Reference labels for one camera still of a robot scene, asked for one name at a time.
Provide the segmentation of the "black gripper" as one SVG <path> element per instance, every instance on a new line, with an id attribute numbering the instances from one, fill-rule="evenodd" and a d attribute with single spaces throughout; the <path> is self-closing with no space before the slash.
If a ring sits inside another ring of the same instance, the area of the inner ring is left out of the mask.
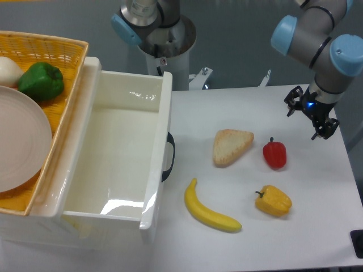
<path id="1" fill-rule="evenodd" d="M 317 137 L 328 139 L 334 135 L 339 126 L 339 120 L 329 117 L 335 103 L 322 103 L 316 99 L 317 95 L 316 92 L 310 93 L 310 91 L 303 93 L 301 86 L 296 86 L 284 99 L 284 103 L 288 107 L 288 117 L 295 111 L 300 111 L 311 120 L 315 129 L 311 140 Z"/>

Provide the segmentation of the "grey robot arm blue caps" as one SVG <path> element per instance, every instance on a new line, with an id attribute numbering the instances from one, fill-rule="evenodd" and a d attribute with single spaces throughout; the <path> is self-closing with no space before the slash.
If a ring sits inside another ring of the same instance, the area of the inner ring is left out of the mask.
<path id="1" fill-rule="evenodd" d="M 301 111 L 309 118 L 315 136 L 324 139 L 339 126 L 329 116 L 351 81 L 362 72 L 362 38 L 330 33 L 346 16 L 352 1 L 299 1 L 301 17 L 284 17 L 271 37 L 271 46 L 315 72 L 306 90 L 292 89 L 285 98 L 289 113 Z M 150 74 L 169 71 L 179 80 L 178 89 L 188 87 L 187 57 L 196 41 L 193 23 L 180 13 L 179 1 L 122 1 L 111 17 L 116 34 L 137 46 L 147 58 Z"/>

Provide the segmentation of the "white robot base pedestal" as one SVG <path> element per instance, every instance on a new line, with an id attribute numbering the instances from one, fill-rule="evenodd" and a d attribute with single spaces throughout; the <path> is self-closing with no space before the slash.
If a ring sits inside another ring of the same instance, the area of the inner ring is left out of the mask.
<path id="1" fill-rule="evenodd" d="M 181 16 L 170 28 L 158 28 L 139 45 L 146 59 L 149 75 L 172 74 L 174 91 L 203 90 L 213 70 L 203 67 L 198 73 L 189 72 L 190 52 L 196 42 L 196 28 L 191 20 Z"/>

